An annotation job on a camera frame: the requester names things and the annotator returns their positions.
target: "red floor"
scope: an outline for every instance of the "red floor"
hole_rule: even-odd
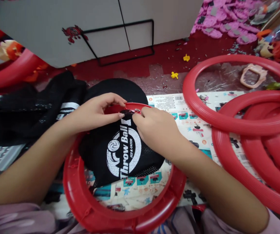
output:
[[[187,45],[183,45],[183,40],[176,40],[154,46],[155,54],[145,58],[139,58],[131,61],[112,64],[100,67],[96,59],[79,63],[76,67],[66,67],[62,69],[50,68],[40,74],[35,83],[38,89],[43,89],[49,78],[69,69],[77,79],[85,80],[89,85],[93,85],[100,80],[108,78],[128,78],[133,80],[147,94],[167,94],[182,92],[182,83],[186,73],[198,62],[218,55],[229,54],[235,39],[230,38],[226,33],[221,39],[213,39],[197,31],[190,36]],[[241,53],[254,54],[253,49],[257,42],[250,45],[241,45],[238,51]],[[149,53],[150,49],[142,48],[135,51],[128,51],[116,55],[102,58],[103,61],[117,61],[120,59],[140,56]],[[183,61],[185,54],[189,55],[189,62]],[[170,78],[171,72],[179,73],[179,79]],[[13,87],[0,90],[0,93],[13,90]],[[200,87],[200,91],[213,91]]]

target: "black cloth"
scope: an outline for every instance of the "black cloth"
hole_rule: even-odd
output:
[[[122,113],[123,119],[90,131],[79,146],[85,166],[95,176],[95,188],[128,176],[147,176],[165,160],[141,140],[132,120],[133,112]]]
[[[92,86],[88,89],[85,101],[105,93],[116,93],[128,102],[137,102],[148,105],[143,90],[136,83],[123,78],[103,80]]]
[[[36,141],[52,124],[81,105],[86,83],[70,71],[37,92],[30,84],[0,98],[0,146]]]

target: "stack of red rings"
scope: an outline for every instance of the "stack of red rings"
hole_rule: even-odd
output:
[[[236,97],[215,112],[198,98],[195,81],[207,67],[223,62],[246,62],[262,66],[280,77],[280,64],[249,55],[223,55],[196,65],[186,76],[183,95],[193,112],[211,124],[212,140],[225,170],[247,187],[265,206],[280,214],[280,91],[256,91]],[[243,119],[234,116],[252,105]],[[238,160],[229,133],[241,135],[247,158],[271,187],[258,181]],[[268,156],[267,147],[273,160]]]

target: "printed illustration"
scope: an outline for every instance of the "printed illustration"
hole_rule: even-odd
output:
[[[71,43],[75,43],[74,39],[75,40],[81,39],[80,36],[81,36],[82,30],[77,25],[75,25],[74,27],[68,27],[67,29],[62,28],[62,31],[65,34],[65,36],[68,37],[68,41],[69,41],[70,45],[71,45]]]

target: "yellow plastic piece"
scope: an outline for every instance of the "yellow plastic piece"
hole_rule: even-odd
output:
[[[183,60],[188,62],[190,60],[190,56],[188,56],[188,54],[185,54]]]
[[[174,73],[174,72],[171,72],[171,78],[174,79],[174,78],[177,78],[178,79],[178,73]]]

